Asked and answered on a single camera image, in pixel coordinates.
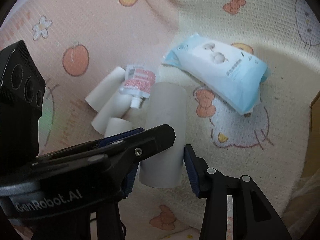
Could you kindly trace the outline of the white paper roll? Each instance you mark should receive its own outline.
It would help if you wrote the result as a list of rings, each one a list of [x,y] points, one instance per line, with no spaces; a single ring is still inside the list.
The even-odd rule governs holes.
[[[93,128],[104,135],[111,118],[121,118],[129,109],[132,95],[116,91],[92,121]]]
[[[125,70],[116,67],[89,94],[85,101],[99,113],[125,80]]]
[[[186,131],[187,93],[181,86],[160,82],[152,86],[146,129],[156,130],[156,154],[142,161],[139,181],[169,189],[181,184]]]
[[[106,127],[104,137],[111,137],[133,129],[131,122],[121,118],[110,118]]]

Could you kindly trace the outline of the brown cardboard box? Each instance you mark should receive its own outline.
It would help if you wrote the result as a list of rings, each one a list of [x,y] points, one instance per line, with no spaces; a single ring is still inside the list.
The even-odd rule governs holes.
[[[310,105],[310,131],[319,134],[320,129],[320,98],[319,94],[313,99]]]

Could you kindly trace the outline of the blue white wipes pack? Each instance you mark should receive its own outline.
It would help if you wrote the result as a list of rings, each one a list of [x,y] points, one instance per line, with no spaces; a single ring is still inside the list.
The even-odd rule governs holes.
[[[268,65],[256,56],[199,34],[172,48],[163,64],[188,72],[240,115],[253,111],[260,84],[270,75]]]

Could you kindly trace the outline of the pink white spout pouch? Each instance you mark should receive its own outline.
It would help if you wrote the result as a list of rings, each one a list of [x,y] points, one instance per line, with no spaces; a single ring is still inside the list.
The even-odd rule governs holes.
[[[149,67],[127,65],[125,80],[120,86],[120,94],[130,95],[131,108],[139,109],[144,99],[150,97],[151,88],[157,82],[158,73]]]

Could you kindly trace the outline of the pink cream cartoon blanket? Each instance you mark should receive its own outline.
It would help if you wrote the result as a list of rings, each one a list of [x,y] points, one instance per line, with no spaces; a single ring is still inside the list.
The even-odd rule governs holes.
[[[268,65],[251,113],[238,114],[197,78],[163,64],[194,34]],[[114,68],[145,66],[185,89],[185,141],[197,155],[228,176],[251,176],[293,239],[316,217],[319,153],[308,142],[319,21],[306,0],[21,0],[1,25],[1,47],[19,40],[46,81],[41,154],[102,138],[86,96]]]

